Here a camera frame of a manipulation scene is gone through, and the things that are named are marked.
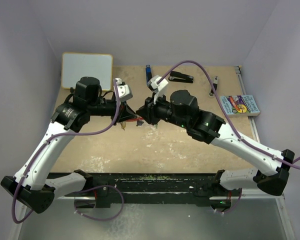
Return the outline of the blue key tag with key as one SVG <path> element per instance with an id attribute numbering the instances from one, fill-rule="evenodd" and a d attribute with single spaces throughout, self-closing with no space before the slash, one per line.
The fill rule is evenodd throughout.
<path id="1" fill-rule="evenodd" d="M 136 122 L 136 126 L 137 127 L 139 127 L 139 126 L 142 126 L 143 125 L 143 121 L 141 121 L 141 120 L 138 120 L 137 122 Z"/>

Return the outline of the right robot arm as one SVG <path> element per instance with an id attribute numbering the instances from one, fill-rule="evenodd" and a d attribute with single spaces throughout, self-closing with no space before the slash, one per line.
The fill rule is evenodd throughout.
<path id="1" fill-rule="evenodd" d="M 220 170 L 212 190 L 218 196 L 236 189 L 259 189 L 280 196 L 288 183 L 290 164 L 295 154 L 291 150 L 275 150 L 250 137 L 235 133 L 230 124 L 212 112 L 201 110 L 198 100 L 187 90 L 144 101 L 137 110 L 148 124 L 160 120 L 186 130 L 194 140 L 222 148 L 250 163 L 253 167 L 241 170 Z"/>

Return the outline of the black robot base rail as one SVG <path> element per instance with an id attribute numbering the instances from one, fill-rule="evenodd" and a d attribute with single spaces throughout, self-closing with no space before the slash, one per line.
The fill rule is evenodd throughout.
<path id="1" fill-rule="evenodd" d="M 69 197 L 96 199 L 96 207 L 111 204 L 182 204 L 229 208 L 239 190 L 226 190 L 215 173 L 92 173 L 92 187 Z"/>

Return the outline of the red-handled metal key organizer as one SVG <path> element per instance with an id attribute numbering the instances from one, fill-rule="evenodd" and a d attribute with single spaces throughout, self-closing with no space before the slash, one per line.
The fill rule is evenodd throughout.
<path id="1" fill-rule="evenodd" d="M 137 126 L 137 121 L 143 121 L 143 123 L 144 123 L 144 119 L 142 117 L 136 117 L 136 118 L 132 118 L 132 119 L 122 121 L 120 123 L 120 127 L 121 127 L 122 130 L 125 130 L 127 123 L 136 123 L 136 126 Z"/>

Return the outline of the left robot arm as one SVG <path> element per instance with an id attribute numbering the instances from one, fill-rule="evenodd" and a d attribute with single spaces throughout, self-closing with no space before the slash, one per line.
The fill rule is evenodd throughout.
<path id="1" fill-rule="evenodd" d="M 93 191 L 93 177 L 82 170 L 55 179 L 48 175 L 57 159 L 92 116 L 108 116 L 111 126 L 136 118 L 127 101 L 133 97 L 128 84 L 113 80 L 113 96 L 105 99 L 100 81 L 82 77 L 70 90 L 50 119 L 48 129 L 28 161 L 14 176 L 5 176 L 1 186 L 13 197 L 37 214 L 47 210 L 53 200 L 78 192 L 88 196 Z"/>

